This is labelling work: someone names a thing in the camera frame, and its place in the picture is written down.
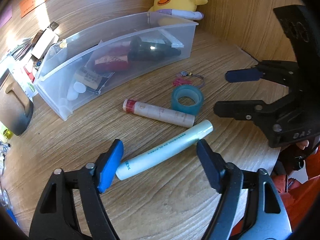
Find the brown mug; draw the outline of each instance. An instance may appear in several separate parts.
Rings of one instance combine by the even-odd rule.
[[[33,103],[8,70],[0,84],[0,121],[15,135],[21,135],[31,121]]]

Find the lip balm tube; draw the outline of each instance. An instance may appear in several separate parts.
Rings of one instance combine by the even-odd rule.
[[[116,175],[119,180],[124,180],[150,169],[182,152],[212,131],[213,126],[210,121],[204,120],[163,144],[121,163],[116,170]]]
[[[179,111],[153,106],[146,103],[126,99],[122,106],[127,113],[138,114],[144,117],[155,119],[162,122],[172,123],[175,125],[190,128],[193,126],[195,116],[185,114]]]

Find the mug handle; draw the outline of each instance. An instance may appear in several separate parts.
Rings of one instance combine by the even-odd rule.
[[[15,94],[16,98],[23,105],[25,115],[28,117],[30,114],[30,100],[27,97],[27,95],[24,93],[24,91],[17,82],[12,82],[7,86],[7,88],[5,89],[5,93],[8,94],[10,91],[12,91]]]

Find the white bottle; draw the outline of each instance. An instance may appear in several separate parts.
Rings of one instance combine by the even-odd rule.
[[[69,85],[67,99],[69,101],[76,100],[79,96],[79,93],[84,93],[84,92],[86,92],[86,86],[76,81],[76,79],[73,78]]]
[[[121,163],[116,170],[116,175],[123,180],[143,172],[182,152],[212,131],[213,126],[210,121],[204,120],[163,144]]]

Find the wooden wall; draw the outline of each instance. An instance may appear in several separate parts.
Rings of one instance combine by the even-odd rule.
[[[11,0],[12,18],[0,29],[1,56],[18,39],[33,37],[52,21],[60,24],[57,34],[66,38],[109,19],[148,11],[153,4],[153,0],[47,0],[21,19],[20,1]]]
[[[274,7],[301,0],[209,0],[199,6],[200,27],[237,44],[255,58],[295,60],[290,41],[273,14]]]

